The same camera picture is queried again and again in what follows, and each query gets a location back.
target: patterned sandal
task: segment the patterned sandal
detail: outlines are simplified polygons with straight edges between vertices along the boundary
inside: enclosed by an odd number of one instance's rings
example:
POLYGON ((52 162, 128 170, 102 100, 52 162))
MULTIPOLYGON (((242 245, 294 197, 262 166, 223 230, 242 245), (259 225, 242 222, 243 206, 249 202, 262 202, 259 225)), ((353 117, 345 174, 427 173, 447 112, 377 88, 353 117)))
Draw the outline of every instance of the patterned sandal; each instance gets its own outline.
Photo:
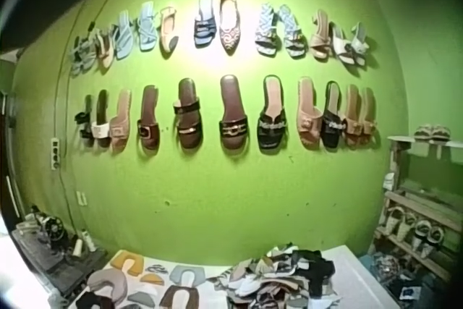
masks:
POLYGON ((269 3, 262 4, 258 29, 255 31, 255 45, 260 54, 276 54, 276 16, 269 3))
POLYGON ((280 20, 284 23, 284 47, 292 58, 301 58, 305 55, 305 39, 296 17, 287 5, 281 5, 280 20))

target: spool of thread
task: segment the spool of thread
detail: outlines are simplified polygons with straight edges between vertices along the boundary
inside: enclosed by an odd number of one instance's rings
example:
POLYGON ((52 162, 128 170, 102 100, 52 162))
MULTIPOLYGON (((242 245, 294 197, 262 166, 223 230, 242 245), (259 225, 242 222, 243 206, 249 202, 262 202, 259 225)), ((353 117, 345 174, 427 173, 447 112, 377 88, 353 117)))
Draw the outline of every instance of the spool of thread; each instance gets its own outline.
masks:
POLYGON ((83 245, 82 240, 77 239, 77 241, 75 242, 74 251, 72 251, 73 256, 80 257, 82 255, 82 245, 83 245))

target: brown sandal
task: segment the brown sandal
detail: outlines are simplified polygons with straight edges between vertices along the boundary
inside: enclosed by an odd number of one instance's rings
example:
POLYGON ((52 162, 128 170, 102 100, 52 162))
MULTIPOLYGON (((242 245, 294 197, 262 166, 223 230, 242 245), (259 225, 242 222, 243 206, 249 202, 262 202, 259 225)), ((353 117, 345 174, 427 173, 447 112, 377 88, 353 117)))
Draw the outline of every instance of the brown sandal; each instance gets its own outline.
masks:
POLYGON ((174 103, 178 115, 177 134, 183 148, 195 148, 203 138, 200 99, 196 96, 195 82, 183 79, 179 82, 179 100, 174 103))
POLYGON ((159 125, 154 112, 157 103, 158 88, 154 85, 146 86, 143 90, 142 114, 137 127, 142 145, 148 150, 155 150, 159 146, 159 125))
POLYGON ((359 136, 362 134, 362 124, 359 121, 357 112, 358 102, 359 89, 356 85, 349 85, 347 87, 346 113, 343 119, 343 124, 346 126, 344 128, 344 139, 348 146, 356 146, 360 140, 359 136))
POLYGON ((362 135, 360 136, 360 143, 366 145, 371 141, 371 137, 376 131, 375 122, 375 108, 376 100, 373 90, 371 88, 363 89, 362 98, 362 135))
POLYGON ((224 116, 219 122, 220 135, 225 148, 241 148, 247 137, 247 116, 239 92, 238 79, 225 75, 220 80, 224 116))
POLYGON ((299 107, 297 131, 303 144, 314 145, 320 140, 323 113, 313 105, 313 82, 303 77, 298 82, 299 107))

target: white table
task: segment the white table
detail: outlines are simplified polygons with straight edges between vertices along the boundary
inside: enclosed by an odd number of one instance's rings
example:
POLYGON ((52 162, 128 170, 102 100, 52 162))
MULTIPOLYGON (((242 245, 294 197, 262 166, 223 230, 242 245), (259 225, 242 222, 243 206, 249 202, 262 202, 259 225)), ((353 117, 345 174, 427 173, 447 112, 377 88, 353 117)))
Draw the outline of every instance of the white table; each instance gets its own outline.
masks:
MULTIPOLYGON (((327 260, 333 261, 336 268, 336 273, 331 278, 331 282, 333 284, 334 291, 342 297, 341 302, 337 306, 338 309, 399 308, 389 293, 382 288, 368 270, 363 267, 347 246, 343 245, 335 247, 333 249, 323 251, 322 254, 327 260)), ((122 269, 124 273, 127 273, 127 269, 130 268, 132 263, 133 261, 126 261, 124 268, 122 269)), ((181 263, 173 263, 145 257, 144 268, 152 266, 153 264, 163 265, 170 274, 174 267, 181 263)), ((217 276, 229 268, 229 266, 202 267, 205 270, 206 277, 217 276)), ((109 263, 105 266, 105 268, 111 268, 109 263)), ((137 277, 127 275, 128 294, 130 295, 136 291, 147 292, 152 295, 152 298, 156 303, 156 308, 158 308, 164 292, 173 283, 169 280, 168 274, 158 274, 163 278, 165 286, 140 283, 140 277, 146 273, 147 272, 144 272, 137 277)), ((193 281, 193 277, 193 274, 190 272, 185 272, 182 276, 182 284, 184 286, 190 286, 193 281)), ((225 292, 215 291, 210 282, 201 284, 197 287, 197 290, 200 294, 200 309, 227 309, 225 292)), ((103 289, 98 290, 96 294, 110 297, 111 288, 104 287, 103 289)), ((175 295, 173 308, 184 308, 187 299, 188 295, 186 293, 180 292, 178 295, 175 295)), ((125 300, 118 306, 118 308, 130 303, 132 302, 125 300)), ((75 302, 72 303, 69 308, 76 309, 75 302)))

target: women's sandal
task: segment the women's sandal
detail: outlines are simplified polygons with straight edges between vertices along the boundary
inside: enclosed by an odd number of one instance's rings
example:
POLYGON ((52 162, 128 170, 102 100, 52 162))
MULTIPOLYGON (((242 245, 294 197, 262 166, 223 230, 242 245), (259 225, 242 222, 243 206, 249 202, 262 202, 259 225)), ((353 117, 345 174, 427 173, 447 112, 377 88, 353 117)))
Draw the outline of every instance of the women's sandal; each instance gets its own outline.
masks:
POLYGON ((132 92, 121 90, 117 100, 117 115, 109 121, 109 135, 114 150, 123 150, 130 135, 130 105, 132 92))
POLYGON ((305 39, 301 27, 297 24, 296 17, 287 5, 281 5, 279 10, 280 20, 284 23, 284 47, 292 58, 300 58, 305 55, 305 39))
POLYGON ((412 249, 413 251, 418 250, 423 240, 426 240, 426 237, 431 230, 431 223, 428 220, 418 221, 415 226, 415 235, 412 239, 412 249))
POLYGON ((414 213, 410 211, 405 213, 402 222, 400 223, 399 228, 397 229, 397 240, 400 242, 404 240, 416 223, 417 217, 414 213))
POLYGON ((241 28, 237 0, 220 0, 220 41, 225 51, 238 46, 241 28))
POLYGON ((355 64, 351 43, 344 38, 342 29, 336 23, 331 22, 330 31, 333 50, 339 60, 345 64, 355 64))
POLYGON ((363 89, 362 98, 362 134, 360 136, 360 143, 367 145, 371 141, 371 137, 376 131, 376 99, 371 88, 363 89))
POLYGON ((347 87, 346 113, 342 123, 344 124, 344 140, 347 146, 356 146, 362 134, 362 124, 358 114, 359 89, 356 85, 347 87))
POLYGON ((317 32, 310 37, 309 51, 316 59, 327 59, 331 42, 328 33, 328 15, 322 9, 319 9, 317 14, 312 17, 312 21, 317 25, 317 32))
POLYGON ((179 100, 174 103, 178 116, 177 134, 183 148, 196 148, 203 139, 200 99, 196 96, 195 82, 183 79, 179 82, 179 100))
POLYGON ((137 20, 137 29, 140 36, 140 50, 142 52, 151 51, 156 46, 158 33, 154 26, 154 5, 152 1, 142 4, 140 17, 137 20))
POLYGON ((261 150, 278 148, 286 132, 286 113, 283 106, 283 88, 276 75, 263 81, 266 104, 260 113, 258 143, 261 150))
POLYGON ((216 37, 217 24, 212 0, 200 0, 199 12, 195 18, 195 45, 207 46, 216 37))
POLYGON ((93 137, 102 148, 111 145, 109 137, 109 123, 106 121, 106 108, 108 107, 108 91, 101 90, 96 103, 96 121, 92 123, 93 137))
POLYGON ((400 206, 394 206, 389 209, 389 217, 386 220, 386 227, 384 228, 385 235, 391 235, 399 222, 403 221, 405 211, 400 206))
POLYGON ((431 140, 434 141, 450 141, 450 129, 439 124, 433 127, 431 131, 431 140))
POLYGON ((354 59, 358 65, 361 67, 365 66, 365 54, 370 48, 369 45, 365 42, 367 38, 367 33, 363 23, 358 22, 353 28, 352 32, 354 37, 351 42, 351 47, 354 50, 354 59))
POLYGON ((239 92, 238 79, 234 75, 225 75, 220 80, 224 116, 219 122, 220 135, 225 148, 241 148, 247 137, 247 116, 239 92))
POLYGON ((323 114, 314 106, 313 82, 309 77, 299 80, 298 90, 297 131, 302 144, 314 145, 320 140, 323 114))
POLYGON ((339 117, 339 86, 330 81, 326 85, 326 103, 321 125, 321 140, 326 148, 337 148, 339 136, 345 128, 339 117))
POLYGON ((444 231, 439 226, 431 227, 425 244, 422 246, 421 258, 427 258, 443 242, 444 231))
POLYGON ((142 113, 138 120, 138 137, 147 150, 155 150, 159 146, 160 132, 156 121, 155 109, 158 103, 158 88, 145 86, 142 99, 142 113))
POLYGON ((259 26, 255 31, 255 47, 264 56, 276 54, 276 15, 269 3, 262 4, 259 26))
POLYGON ((173 7, 167 7, 161 10, 161 43, 162 48, 168 54, 174 51, 179 42, 175 15, 177 11, 173 7))

